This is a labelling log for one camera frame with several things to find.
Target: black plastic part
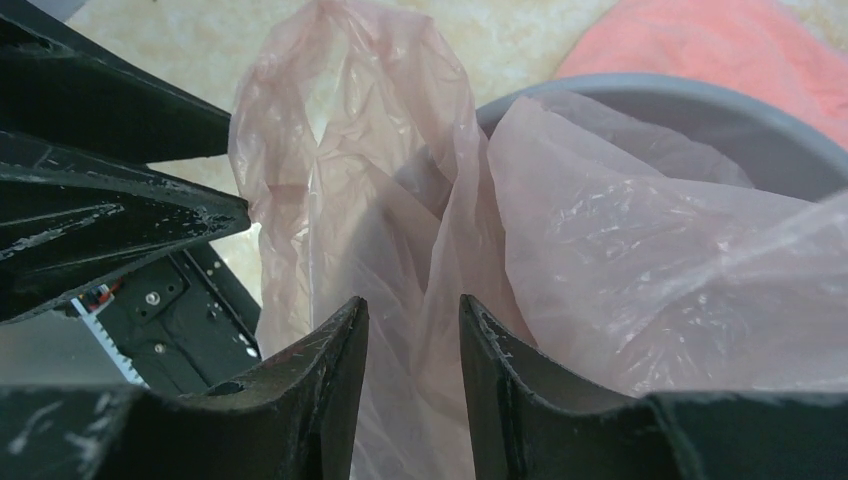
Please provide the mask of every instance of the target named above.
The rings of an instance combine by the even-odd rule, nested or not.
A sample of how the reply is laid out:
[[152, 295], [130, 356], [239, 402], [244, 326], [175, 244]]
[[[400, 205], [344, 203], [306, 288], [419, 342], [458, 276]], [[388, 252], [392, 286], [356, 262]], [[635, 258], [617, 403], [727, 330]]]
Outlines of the black plastic part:
[[0, 2], [0, 131], [145, 164], [227, 151], [229, 115], [26, 0]]
[[0, 2], [0, 322], [250, 225], [143, 164], [226, 152], [229, 116], [25, 0]]
[[467, 296], [460, 350], [481, 480], [848, 478], [846, 394], [632, 399], [559, 366]]
[[250, 226], [244, 200], [0, 132], [0, 321]]
[[160, 393], [200, 393], [259, 363], [259, 306], [209, 245], [124, 276], [97, 318]]
[[353, 299], [205, 395], [0, 387], [0, 478], [348, 480], [367, 345]]

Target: gray plastic bin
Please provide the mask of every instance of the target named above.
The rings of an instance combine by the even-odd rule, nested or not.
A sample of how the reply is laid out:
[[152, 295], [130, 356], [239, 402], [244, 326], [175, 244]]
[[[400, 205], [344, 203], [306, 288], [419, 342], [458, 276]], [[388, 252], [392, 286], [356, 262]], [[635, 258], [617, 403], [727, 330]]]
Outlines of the gray plastic bin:
[[519, 96], [571, 90], [710, 145], [760, 190], [820, 200], [848, 186], [848, 152], [783, 111], [722, 87], [643, 73], [582, 75], [529, 87], [477, 110], [487, 135]]

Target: pink cloth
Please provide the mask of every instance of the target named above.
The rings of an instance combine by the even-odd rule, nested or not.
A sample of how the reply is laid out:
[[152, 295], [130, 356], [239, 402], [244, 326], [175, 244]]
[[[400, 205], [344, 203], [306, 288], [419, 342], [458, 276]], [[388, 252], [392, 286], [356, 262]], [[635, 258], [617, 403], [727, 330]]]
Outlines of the pink cloth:
[[557, 77], [650, 72], [721, 85], [807, 122], [848, 149], [848, 57], [772, 0], [621, 0]]

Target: pink plastic bag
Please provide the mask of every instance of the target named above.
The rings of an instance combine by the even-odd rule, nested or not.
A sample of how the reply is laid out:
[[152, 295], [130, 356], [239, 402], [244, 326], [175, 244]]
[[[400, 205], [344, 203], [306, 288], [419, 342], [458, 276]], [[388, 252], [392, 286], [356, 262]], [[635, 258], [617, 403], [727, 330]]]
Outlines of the pink plastic bag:
[[[535, 345], [523, 313], [546, 353], [631, 393], [726, 380], [714, 372], [746, 358], [761, 361], [746, 367], [768, 366], [767, 355], [722, 350], [737, 345], [728, 338], [764, 352], [798, 342], [792, 353], [843, 338], [831, 335], [844, 333], [833, 293], [842, 271], [827, 263], [842, 258], [841, 233], [821, 224], [815, 245], [824, 251], [785, 255], [794, 227], [773, 225], [806, 203], [740, 188], [750, 187], [744, 173], [715, 150], [567, 98], [550, 104], [558, 113], [519, 100], [489, 148], [468, 78], [432, 20], [356, 1], [307, 4], [271, 32], [245, 75], [230, 159], [262, 224], [261, 353], [297, 340], [351, 296], [368, 301], [357, 478], [473, 478], [462, 293]], [[321, 102], [332, 111], [323, 133]], [[760, 254], [768, 245], [754, 240], [766, 228], [780, 235], [766, 239], [784, 243]], [[798, 333], [788, 315], [828, 313], [809, 301], [823, 288], [817, 262], [833, 269], [834, 310], [809, 335], [780, 337]], [[768, 280], [746, 287], [764, 303], [728, 310], [733, 282], [751, 283], [745, 275]], [[774, 303], [772, 284], [798, 303]], [[769, 320], [743, 318], [760, 307], [784, 313], [777, 337], [749, 335]], [[730, 380], [748, 378], [761, 377], [740, 370]]]
[[814, 205], [695, 182], [697, 168], [669, 178], [556, 113], [575, 111], [624, 120], [568, 92], [520, 98], [489, 148], [539, 348], [634, 396], [848, 389], [848, 194]]
[[[316, 142], [307, 110], [328, 67], [337, 102]], [[465, 71], [422, 15], [314, 1], [242, 81], [230, 158], [262, 224], [262, 355], [368, 301], [360, 479], [473, 478], [459, 295], [519, 318], [486, 143]]]

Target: marble floor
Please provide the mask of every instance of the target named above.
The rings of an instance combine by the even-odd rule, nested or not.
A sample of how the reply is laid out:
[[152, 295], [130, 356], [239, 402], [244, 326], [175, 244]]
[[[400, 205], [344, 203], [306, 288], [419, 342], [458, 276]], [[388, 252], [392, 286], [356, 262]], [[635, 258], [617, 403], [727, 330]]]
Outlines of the marble floor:
[[[304, 0], [88, 0], [68, 24], [113, 53], [232, 110], [269, 29]], [[465, 65], [478, 105], [545, 81], [615, 0], [383, 0], [432, 16]], [[820, 39], [848, 52], [848, 0], [784, 0]], [[156, 168], [236, 193], [223, 156]], [[258, 226], [214, 242], [261, 303]]]

